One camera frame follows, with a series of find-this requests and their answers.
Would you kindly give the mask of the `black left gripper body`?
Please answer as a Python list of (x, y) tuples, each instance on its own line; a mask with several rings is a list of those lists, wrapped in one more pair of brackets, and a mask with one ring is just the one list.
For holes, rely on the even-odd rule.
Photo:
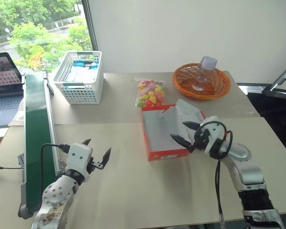
[(103, 169), (103, 161), (102, 162), (94, 162), (93, 157), (91, 156), (88, 163), (87, 163), (87, 172), (91, 174), (95, 169)]

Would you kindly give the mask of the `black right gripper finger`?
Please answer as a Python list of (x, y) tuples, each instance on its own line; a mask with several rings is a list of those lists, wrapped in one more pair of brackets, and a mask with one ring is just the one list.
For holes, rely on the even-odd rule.
[(192, 121), (185, 121), (183, 122), (183, 125), (185, 125), (187, 128), (191, 130), (199, 130), (201, 128), (201, 124), (197, 122), (192, 122)]
[(192, 144), (191, 142), (176, 134), (170, 134), (170, 136), (176, 143), (186, 148), (189, 153), (192, 153), (196, 149), (196, 143)]

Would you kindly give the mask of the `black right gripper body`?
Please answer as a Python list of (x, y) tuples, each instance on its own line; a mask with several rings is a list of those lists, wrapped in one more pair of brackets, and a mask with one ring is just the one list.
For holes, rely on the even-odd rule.
[(194, 134), (193, 150), (205, 150), (209, 143), (210, 132), (208, 129), (199, 127)]

